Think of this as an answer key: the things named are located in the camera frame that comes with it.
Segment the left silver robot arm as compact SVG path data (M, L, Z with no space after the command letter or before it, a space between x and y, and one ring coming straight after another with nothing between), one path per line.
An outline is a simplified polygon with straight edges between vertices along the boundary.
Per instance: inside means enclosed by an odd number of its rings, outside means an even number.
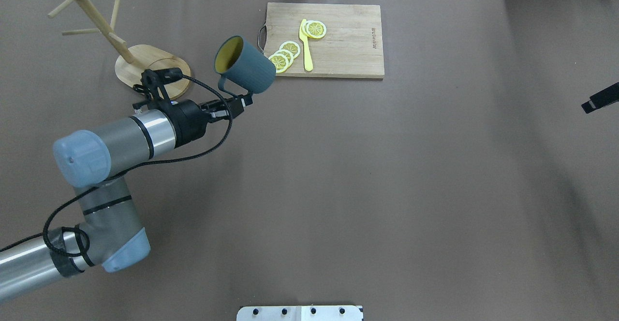
M50 229L1 251L1 301L101 265L114 273L150 252L124 174L204 136L208 123L232 120L252 95L202 104L151 100L144 113L91 130L78 130L53 144L62 175L79 197L84 222Z

